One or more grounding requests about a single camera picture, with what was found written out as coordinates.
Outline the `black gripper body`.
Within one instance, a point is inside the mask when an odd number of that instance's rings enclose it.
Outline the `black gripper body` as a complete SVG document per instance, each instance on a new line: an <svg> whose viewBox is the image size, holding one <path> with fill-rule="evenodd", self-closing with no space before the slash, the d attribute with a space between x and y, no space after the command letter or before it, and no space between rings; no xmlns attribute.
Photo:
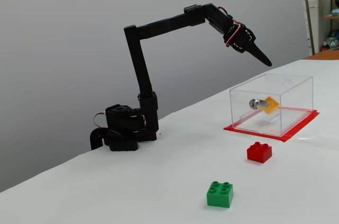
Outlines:
<svg viewBox="0 0 339 224"><path fill-rule="evenodd" d="M254 33L244 24L239 22L234 22L233 26L226 31L223 38L226 47L232 47L240 53L244 53L246 46L251 41L256 40Z"/></svg>

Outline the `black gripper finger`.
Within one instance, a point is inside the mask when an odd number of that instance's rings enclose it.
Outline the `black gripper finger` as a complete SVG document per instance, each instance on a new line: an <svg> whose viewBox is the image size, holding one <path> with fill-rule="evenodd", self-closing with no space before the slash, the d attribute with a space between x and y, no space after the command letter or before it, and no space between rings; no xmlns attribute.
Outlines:
<svg viewBox="0 0 339 224"><path fill-rule="evenodd" d="M255 44L254 41L251 41L247 46L245 51L250 53L257 60L262 62L264 65L271 67L272 63L270 59L259 49L259 47Z"/></svg>

